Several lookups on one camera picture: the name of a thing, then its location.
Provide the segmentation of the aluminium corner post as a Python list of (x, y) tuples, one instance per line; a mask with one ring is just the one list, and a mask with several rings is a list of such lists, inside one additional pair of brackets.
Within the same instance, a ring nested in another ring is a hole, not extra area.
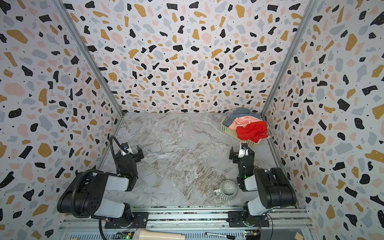
[(304, 12), (304, 15), (303, 15), (303, 19), (301, 20), (299, 27), (298, 27), (298, 30), (297, 30), (294, 38), (293, 38), (293, 41), (292, 41), (290, 47), (288, 48), (288, 52), (285, 55), (282, 66), (278, 72), (277, 78), (271, 87), (271, 91), (270, 91), (268, 98), (266, 100), (266, 103), (263, 107), (263, 110), (261, 113), (261, 116), (263, 119), (266, 119), (268, 108), (270, 107), (270, 105), (274, 99), (274, 95), (277, 92), (277, 89), (283, 80), (283, 77), (284, 77), (284, 75), (285, 75), (285, 73), (286, 73), (286, 71), (290, 65), (290, 62), (294, 57), (294, 54), (297, 50), (297, 47), (298, 47), (298, 45), (299, 45), (299, 43), (303, 37), (303, 34), (307, 28), (307, 24), (309, 23), (310, 18), (313, 15), (315, 8), (317, 7), (318, 2), (319, 2), (318, 0), (310, 0), (308, 3), (308, 6), (307, 6), (307, 8)]
[(72, 35), (73, 40), (77, 44), (81, 54), (84, 56), (84, 58), (85, 58), (87, 64), (89, 65), (92, 73), (95, 74), (97, 80), (99, 81), (99, 83), (103, 87), (103, 90), (104, 90), (106, 96), (108, 97), (108, 99), (110, 100), (111, 105), (114, 107), (114, 109), (117, 112), (117, 114), (119, 115), (119, 117), (122, 118), (124, 116), (123, 111), (120, 109), (117, 100), (115, 99), (111, 89), (109, 88), (107, 82), (104, 79), (104, 76), (102, 75), (100, 69), (98, 68), (92, 55), (90, 54), (90, 51), (88, 50), (87, 45), (82, 40), (81, 35), (80, 35), (79, 31), (77, 30), (70, 14), (67, 12), (63, 1), (52, 1), (52, 3), (53, 3), (55, 10), (58, 12), (59, 16), (61, 17), (64, 24), (66, 25), (68, 31)]

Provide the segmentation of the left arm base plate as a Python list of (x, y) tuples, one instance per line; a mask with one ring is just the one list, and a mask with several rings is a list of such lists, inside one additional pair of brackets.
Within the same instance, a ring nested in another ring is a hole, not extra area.
[(105, 229), (131, 230), (145, 229), (149, 218), (148, 212), (133, 212), (123, 215), (118, 219), (109, 219), (105, 223)]

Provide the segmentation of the pink t shirt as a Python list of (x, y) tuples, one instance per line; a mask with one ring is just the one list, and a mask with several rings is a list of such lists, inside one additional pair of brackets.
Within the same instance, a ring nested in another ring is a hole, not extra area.
[(229, 129), (236, 131), (238, 127), (245, 128), (247, 125), (255, 122), (261, 122), (262, 120), (255, 118), (253, 116), (243, 116), (235, 118), (234, 121), (229, 126)]

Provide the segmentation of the small wooden block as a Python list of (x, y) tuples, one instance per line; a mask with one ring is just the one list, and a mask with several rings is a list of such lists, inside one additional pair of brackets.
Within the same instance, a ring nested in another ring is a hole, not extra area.
[(304, 240), (304, 236), (301, 235), (299, 232), (296, 232), (294, 235), (295, 240)]

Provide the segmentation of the green circuit board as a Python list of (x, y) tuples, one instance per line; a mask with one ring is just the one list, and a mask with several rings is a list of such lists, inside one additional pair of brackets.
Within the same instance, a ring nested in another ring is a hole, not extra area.
[(135, 232), (129, 232), (129, 231), (124, 231), (124, 232), (118, 232), (115, 234), (114, 238), (115, 240), (132, 240), (134, 238)]

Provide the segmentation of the black marker pen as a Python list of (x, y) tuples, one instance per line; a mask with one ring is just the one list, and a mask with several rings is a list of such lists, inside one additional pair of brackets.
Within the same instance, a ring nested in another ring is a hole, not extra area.
[(217, 234), (217, 233), (208, 233), (208, 232), (206, 232), (205, 235), (212, 236), (212, 237), (225, 238), (225, 239), (229, 239), (229, 240), (235, 240), (236, 239), (236, 237), (232, 236), (232, 235), (224, 235), (224, 234)]

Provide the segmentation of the beige cylinder roll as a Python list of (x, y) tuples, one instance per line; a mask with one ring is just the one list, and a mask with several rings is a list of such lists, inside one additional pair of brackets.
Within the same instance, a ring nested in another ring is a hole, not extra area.
[(133, 240), (185, 240), (186, 236), (164, 232), (139, 230), (134, 233)]

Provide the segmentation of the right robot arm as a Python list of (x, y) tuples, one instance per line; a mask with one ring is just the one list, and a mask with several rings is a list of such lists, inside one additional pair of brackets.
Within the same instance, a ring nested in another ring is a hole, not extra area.
[(269, 212), (296, 204), (296, 193), (283, 170), (255, 166), (255, 152), (246, 143), (242, 143), (237, 152), (231, 148), (229, 159), (238, 167), (237, 184), (240, 190), (258, 194), (253, 200), (245, 202), (241, 211), (228, 212), (231, 228), (269, 227)]

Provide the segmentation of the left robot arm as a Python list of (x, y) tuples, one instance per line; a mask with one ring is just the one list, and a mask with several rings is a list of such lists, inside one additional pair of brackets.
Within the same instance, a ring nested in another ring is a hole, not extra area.
[(86, 170), (77, 174), (57, 203), (59, 213), (75, 218), (105, 220), (106, 229), (144, 229), (147, 212), (133, 212), (128, 203), (105, 198), (105, 192), (131, 192), (139, 178), (137, 163), (144, 158), (142, 149), (124, 143), (114, 155), (119, 173)]

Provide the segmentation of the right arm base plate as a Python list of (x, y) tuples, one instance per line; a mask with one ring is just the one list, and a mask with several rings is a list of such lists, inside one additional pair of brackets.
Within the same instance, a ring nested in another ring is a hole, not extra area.
[(263, 228), (270, 226), (267, 216), (251, 216), (242, 211), (228, 212), (227, 222), (230, 228)]

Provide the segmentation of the red t shirt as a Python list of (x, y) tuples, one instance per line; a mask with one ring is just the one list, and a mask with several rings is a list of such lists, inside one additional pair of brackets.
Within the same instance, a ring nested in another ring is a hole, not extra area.
[(269, 137), (267, 122), (259, 121), (250, 123), (245, 127), (238, 127), (237, 135), (240, 140), (249, 140), (254, 143), (258, 143), (260, 140), (267, 139)]

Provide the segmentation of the aluminium rail frame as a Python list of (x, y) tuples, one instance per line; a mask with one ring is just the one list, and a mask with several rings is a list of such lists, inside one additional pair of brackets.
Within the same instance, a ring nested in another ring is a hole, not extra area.
[(252, 231), (259, 231), (262, 240), (294, 240), (299, 232), (304, 240), (317, 239), (305, 209), (275, 209), (267, 214), (270, 226), (263, 228), (230, 228), (228, 212), (240, 211), (239, 206), (209, 207), (148, 207), (133, 208), (133, 212), (148, 212), (145, 229), (131, 229), (129, 232), (147, 230), (185, 235), (187, 240), (218, 240), (219, 237), (205, 235), (217, 233), (235, 236), (237, 240), (249, 237)]

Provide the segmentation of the right aluminium corner post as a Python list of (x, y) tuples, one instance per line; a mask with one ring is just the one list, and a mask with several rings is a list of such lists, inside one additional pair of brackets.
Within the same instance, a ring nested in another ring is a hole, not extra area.
[(298, 30), (297, 30), (294, 38), (293, 38), (293, 41), (292, 41), (290, 47), (288, 48), (288, 52), (285, 55), (282, 66), (278, 72), (277, 78), (271, 87), (271, 91), (270, 91), (268, 98), (266, 100), (266, 103), (263, 107), (263, 110), (261, 113), (261, 116), (263, 119), (266, 119), (268, 108), (270, 107), (270, 105), (274, 99), (274, 95), (277, 92), (277, 89), (283, 80), (283, 77), (284, 77), (284, 75), (285, 75), (285, 73), (286, 73), (286, 71), (290, 65), (290, 62), (294, 57), (294, 54), (297, 50), (297, 47), (298, 47), (298, 45), (299, 45), (299, 43), (303, 37), (303, 34), (307, 28), (307, 24), (309, 23), (310, 18), (313, 15), (315, 8), (317, 7), (318, 2), (319, 2), (318, 0), (310, 0), (308, 3), (308, 6), (307, 6), (307, 8), (304, 12), (304, 15), (303, 15), (303, 19), (301, 20), (299, 27), (298, 27)]

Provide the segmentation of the left aluminium corner post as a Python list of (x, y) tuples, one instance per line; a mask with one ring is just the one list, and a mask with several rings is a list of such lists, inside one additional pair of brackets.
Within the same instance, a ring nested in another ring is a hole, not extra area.
[(104, 79), (104, 76), (102, 75), (100, 69), (98, 68), (92, 55), (90, 54), (90, 51), (88, 50), (87, 45), (82, 40), (81, 35), (80, 35), (79, 31), (77, 30), (70, 14), (67, 12), (63, 1), (52, 1), (52, 3), (53, 3), (55, 10), (58, 12), (59, 16), (61, 17), (64, 24), (66, 25), (68, 31), (72, 35), (73, 40), (77, 44), (81, 54), (84, 56), (84, 58), (85, 58), (87, 64), (89, 65), (92, 73), (95, 74), (97, 80), (99, 81), (99, 83), (103, 87), (103, 90), (104, 90), (106, 96), (108, 97), (108, 99), (110, 100), (111, 105), (114, 107), (114, 109), (117, 112), (117, 114), (119, 115), (119, 117), (122, 118), (124, 116), (123, 111), (120, 109), (117, 100), (115, 99), (111, 89), (109, 88), (107, 82)]

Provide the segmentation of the grey-blue t shirt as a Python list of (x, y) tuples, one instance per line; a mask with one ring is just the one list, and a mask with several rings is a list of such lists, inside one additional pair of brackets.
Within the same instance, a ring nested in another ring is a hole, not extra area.
[(228, 115), (227, 120), (233, 121), (235, 118), (240, 118), (245, 116), (251, 116), (257, 119), (261, 119), (261, 115), (259, 113), (254, 113), (251, 110), (246, 108), (236, 108)]

